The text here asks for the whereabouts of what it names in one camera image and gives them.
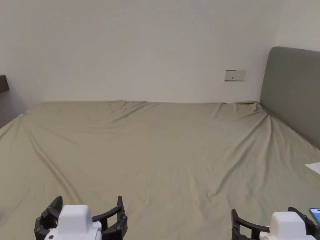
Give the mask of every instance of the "electrical socket panel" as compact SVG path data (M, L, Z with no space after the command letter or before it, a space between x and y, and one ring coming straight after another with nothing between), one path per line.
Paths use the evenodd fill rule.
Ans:
M246 70L226 70L224 81L244 81Z

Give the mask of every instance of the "upholstered headboard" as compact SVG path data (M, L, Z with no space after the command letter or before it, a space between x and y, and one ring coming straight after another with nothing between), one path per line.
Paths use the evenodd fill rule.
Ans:
M320 148L320 52L272 48L260 103Z

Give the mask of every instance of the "dark shelf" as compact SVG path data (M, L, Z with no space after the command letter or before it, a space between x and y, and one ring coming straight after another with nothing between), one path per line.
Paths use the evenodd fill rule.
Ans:
M9 90L9 85L7 82L7 78L5 77L5 75L0 75L0 93L8 90Z

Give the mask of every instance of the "mattress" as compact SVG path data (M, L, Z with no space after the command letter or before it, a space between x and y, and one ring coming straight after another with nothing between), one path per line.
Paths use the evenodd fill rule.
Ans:
M93 215L122 195L129 240L230 239L233 208L268 225L320 207L320 151L258 103L42 103L0 129L0 154L0 239L34 240L59 195Z

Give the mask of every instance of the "robotic hand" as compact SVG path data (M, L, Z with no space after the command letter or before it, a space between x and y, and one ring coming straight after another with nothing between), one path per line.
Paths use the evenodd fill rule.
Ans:
M241 219L231 211L231 240L320 240L319 227L293 207L287 212L272 214L270 227L259 226ZM251 229L251 238L240 234L240 226Z
M59 196L36 219L36 240L123 240L127 232L128 218L121 196L116 207L94 217L87 205L62 205ZM117 222L108 227L108 218L116 214Z

